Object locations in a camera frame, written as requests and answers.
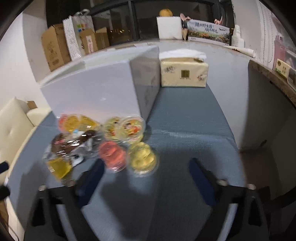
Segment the white cardboard storage box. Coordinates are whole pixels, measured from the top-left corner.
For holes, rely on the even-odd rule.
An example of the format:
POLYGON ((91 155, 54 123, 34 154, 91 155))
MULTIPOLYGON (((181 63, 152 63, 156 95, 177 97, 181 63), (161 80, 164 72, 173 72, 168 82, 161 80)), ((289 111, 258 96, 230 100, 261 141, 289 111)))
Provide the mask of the white cardboard storage box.
POLYGON ((62 66, 40 83, 55 116, 82 114, 101 123, 113 116, 147 120, 159 88, 156 45, 99 51, 62 66))

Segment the white dotted paper bag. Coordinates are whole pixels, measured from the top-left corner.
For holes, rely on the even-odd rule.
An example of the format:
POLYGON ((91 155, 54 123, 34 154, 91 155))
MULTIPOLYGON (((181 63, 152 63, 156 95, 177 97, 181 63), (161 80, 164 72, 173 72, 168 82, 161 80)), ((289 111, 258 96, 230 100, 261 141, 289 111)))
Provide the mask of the white dotted paper bag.
POLYGON ((85 56, 80 33, 88 29, 94 31, 92 17, 89 13, 90 10, 83 9, 63 20, 62 24, 71 61, 85 56))

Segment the green white small box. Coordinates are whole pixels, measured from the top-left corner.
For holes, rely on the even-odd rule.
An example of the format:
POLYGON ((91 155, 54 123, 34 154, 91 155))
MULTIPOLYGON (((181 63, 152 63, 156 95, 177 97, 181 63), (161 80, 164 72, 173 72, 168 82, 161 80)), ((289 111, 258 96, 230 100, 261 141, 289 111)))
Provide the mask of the green white small box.
POLYGON ((275 61, 273 69, 286 80, 288 80, 290 73, 295 73, 295 69, 280 59, 275 61))

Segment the amber jelly cup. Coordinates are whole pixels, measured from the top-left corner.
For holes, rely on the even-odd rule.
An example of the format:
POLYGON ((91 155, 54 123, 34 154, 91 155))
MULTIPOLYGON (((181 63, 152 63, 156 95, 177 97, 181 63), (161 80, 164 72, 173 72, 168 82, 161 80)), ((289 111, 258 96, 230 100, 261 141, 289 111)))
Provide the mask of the amber jelly cup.
POLYGON ((80 116, 80 124, 78 126, 79 131, 88 131, 88 130, 100 130, 101 129, 101 124, 88 116, 81 115, 80 116))

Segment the blue grey table mat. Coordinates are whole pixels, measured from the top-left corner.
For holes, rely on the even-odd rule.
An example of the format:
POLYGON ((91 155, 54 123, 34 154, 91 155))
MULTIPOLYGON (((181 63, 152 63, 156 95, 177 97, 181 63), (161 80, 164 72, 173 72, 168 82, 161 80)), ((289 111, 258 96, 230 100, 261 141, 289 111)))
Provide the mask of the blue grey table mat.
POLYGON ((70 137, 51 113, 8 180, 21 240, 226 240, 236 208, 219 181, 245 183, 209 87, 161 88, 149 119, 109 120, 70 137))

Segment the yellow pomelo fruit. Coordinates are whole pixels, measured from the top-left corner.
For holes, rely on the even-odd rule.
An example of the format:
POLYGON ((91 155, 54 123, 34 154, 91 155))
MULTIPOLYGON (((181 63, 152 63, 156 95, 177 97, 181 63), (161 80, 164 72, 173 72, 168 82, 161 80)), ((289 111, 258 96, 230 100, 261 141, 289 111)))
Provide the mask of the yellow pomelo fruit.
POLYGON ((170 9, 162 9, 159 12, 159 16, 161 17, 171 17, 173 16, 173 13, 170 9))

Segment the cartoon lid jelly cup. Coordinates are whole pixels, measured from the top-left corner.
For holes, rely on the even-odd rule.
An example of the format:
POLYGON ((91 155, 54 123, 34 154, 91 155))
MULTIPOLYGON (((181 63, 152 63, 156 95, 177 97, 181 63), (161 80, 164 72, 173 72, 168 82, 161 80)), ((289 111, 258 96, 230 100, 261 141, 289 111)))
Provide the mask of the cartoon lid jelly cup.
POLYGON ((118 123, 118 137, 122 142, 134 144, 140 142, 144 137, 146 124, 140 116, 129 116, 118 123))

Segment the brown meat snack packet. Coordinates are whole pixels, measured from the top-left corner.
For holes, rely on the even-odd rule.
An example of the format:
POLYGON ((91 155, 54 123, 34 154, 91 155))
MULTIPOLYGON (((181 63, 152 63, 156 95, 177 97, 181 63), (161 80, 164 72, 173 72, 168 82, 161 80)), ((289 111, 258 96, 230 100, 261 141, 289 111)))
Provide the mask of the brown meat snack packet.
POLYGON ((103 133, 97 130, 77 132, 74 135, 60 133, 45 149, 42 160, 49 161, 62 157, 75 167, 87 158, 97 156, 97 148, 103 139, 103 133))

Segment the landscape printed long box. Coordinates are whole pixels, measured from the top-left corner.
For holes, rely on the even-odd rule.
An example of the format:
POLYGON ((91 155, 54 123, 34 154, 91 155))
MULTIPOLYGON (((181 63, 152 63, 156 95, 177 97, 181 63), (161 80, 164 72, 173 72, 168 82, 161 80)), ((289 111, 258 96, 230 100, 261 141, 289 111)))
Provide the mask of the landscape printed long box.
POLYGON ((215 23, 200 20, 190 20, 187 22, 188 40, 197 41, 207 39, 223 44, 230 44, 230 29, 215 23))

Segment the white plastic bottle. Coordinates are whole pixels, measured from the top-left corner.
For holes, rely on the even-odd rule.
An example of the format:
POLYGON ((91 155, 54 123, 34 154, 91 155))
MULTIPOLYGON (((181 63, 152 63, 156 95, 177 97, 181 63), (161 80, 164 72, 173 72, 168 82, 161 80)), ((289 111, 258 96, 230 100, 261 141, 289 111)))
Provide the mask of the white plastic bottle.
POLYGON ((241 38, 241 30, 239 25, 235 25, 234 27, 231 46, 244 48, 244 40, 241 38))

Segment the white silver snack packet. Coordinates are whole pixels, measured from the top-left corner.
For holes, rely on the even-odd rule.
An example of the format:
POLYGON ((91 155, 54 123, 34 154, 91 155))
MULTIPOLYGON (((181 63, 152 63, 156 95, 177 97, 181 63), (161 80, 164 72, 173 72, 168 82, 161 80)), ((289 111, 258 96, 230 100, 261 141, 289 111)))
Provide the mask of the white silver snack packet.
POLYGON ((74 154, 71 156, 56 157, 46 161, 46 164, 49 171, 55 176, 55 178, 62 180, 75 166, 79 165, 83 160, 83 155, 74 154))

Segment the cream leather sofa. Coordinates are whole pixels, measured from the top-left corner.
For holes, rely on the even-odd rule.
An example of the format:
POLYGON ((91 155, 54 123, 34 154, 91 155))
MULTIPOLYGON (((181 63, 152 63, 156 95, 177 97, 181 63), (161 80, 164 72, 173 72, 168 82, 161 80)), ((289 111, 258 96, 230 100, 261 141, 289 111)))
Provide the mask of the cream leather sofa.
POLYGON ((49 115, 50 108, 34 108, 24 112, 20 101, 11 99, 1 109, 1 162, 7 162, 9 169, 1 173, 1 184, 5 184, 18 161, 25 145, 39 124, 49 115))

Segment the rolled white paper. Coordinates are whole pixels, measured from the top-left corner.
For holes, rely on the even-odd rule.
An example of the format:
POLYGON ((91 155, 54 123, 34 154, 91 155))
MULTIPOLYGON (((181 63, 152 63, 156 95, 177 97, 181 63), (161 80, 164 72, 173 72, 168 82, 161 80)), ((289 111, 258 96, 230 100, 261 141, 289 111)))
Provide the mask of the rolled white paper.
POLYGON ((235 46, 224 46, 224 48, 240 52, 240 53, 245 54, 245 55, 252 57, 252 58, 256 57, 255 51, 252 49, 249 49, 249 48, 240 48, 240 47, 235 47, 235 46))

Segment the orange yellow jelly cup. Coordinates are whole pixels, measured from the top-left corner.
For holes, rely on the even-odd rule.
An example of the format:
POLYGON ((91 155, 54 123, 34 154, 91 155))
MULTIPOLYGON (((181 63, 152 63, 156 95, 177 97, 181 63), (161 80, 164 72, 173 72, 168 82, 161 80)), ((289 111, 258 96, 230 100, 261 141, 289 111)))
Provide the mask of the orange yellow jelly cup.
POLYGON ((76 130, 80 125, 80 119, 77 115, 67 115, 65 116, 63 122, 63 129, 66 132, 72 133, 76 130))

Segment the small red jelly cup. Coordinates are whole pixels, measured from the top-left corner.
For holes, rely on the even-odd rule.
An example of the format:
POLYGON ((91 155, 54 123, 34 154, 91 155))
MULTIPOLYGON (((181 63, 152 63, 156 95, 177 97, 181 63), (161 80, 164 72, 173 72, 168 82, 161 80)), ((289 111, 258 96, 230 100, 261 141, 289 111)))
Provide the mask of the small red jelly cup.
POLYGON ((59 118, 58 118, 58 129, 60 132, 64 133, 66 132, 65 128, 64 128, 64 122, 67 119, 68 115, 67 114, 62 114, 59 118))

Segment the pale yellow jelly cup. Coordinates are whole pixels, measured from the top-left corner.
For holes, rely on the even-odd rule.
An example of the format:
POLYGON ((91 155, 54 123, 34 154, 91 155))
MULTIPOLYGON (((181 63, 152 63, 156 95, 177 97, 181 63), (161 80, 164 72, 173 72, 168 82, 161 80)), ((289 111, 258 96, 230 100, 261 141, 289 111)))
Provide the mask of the pale yellow jelly cup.
POLYGON ((119 121, 121 120, 118 116, 113 116, 109 118, 103 125, 104 136, 107 140, 114 141, 116 143, 120 142, 118 135, 116 134, 116 128, 119 121))

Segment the white foam box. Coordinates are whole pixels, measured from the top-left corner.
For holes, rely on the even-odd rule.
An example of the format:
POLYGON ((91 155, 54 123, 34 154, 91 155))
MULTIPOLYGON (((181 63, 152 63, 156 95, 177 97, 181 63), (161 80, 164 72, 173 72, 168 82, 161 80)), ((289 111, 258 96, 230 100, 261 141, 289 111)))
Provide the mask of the white foam box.
POLYGON ((182 20, 179 16, 158 16, 158 35, 160 40, 182 40, 182 20))

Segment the open small cardboard box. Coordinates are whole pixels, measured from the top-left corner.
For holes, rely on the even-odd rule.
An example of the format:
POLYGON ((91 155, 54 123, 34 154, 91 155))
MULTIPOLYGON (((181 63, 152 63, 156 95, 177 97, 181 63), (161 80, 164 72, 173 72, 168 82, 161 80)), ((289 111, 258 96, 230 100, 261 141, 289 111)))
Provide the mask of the open small cardboard box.
POLYGON ((85 54, 91 54, 110 46, 107 28, 101 28, 94 32, 92 29, 84 30, 80 33, 85 54))

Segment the yellow tissue paper pack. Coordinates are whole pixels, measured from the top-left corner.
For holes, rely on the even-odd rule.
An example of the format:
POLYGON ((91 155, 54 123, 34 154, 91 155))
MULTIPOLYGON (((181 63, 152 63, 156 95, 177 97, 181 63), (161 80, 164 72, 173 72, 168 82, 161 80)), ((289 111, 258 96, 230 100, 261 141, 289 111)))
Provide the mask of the yellow tissue paper pack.
POLYGON ((205 87, 209 65, 206 54, 192 49, 159 53, 162 87, 205 87))

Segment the wooden side shelf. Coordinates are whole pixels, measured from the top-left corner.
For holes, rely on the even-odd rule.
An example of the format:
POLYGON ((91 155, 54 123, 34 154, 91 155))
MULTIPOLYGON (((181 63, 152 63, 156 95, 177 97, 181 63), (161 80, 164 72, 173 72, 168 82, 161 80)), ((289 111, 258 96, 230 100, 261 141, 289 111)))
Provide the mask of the wooden side shelf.
POLYGON ((274 85, 285 96, 285 98, 293 106, 293 108, 296 108, 295 91, 290 85, 288 85, 288 82, 284 78, 282 78, 274 70, 271 70, 254 60, 249 60, 248 66, 266 77, 269 83, 274 85))

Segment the tall brown cardboard box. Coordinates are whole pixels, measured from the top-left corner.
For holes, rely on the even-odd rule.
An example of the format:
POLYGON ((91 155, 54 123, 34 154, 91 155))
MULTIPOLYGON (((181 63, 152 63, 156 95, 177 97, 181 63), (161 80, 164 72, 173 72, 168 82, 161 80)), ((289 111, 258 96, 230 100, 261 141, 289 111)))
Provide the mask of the tall brown cardboard box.
POLYGON ((42 34, 41 41, 51 72, 71 61, 63 24, 49 27, 42 34))

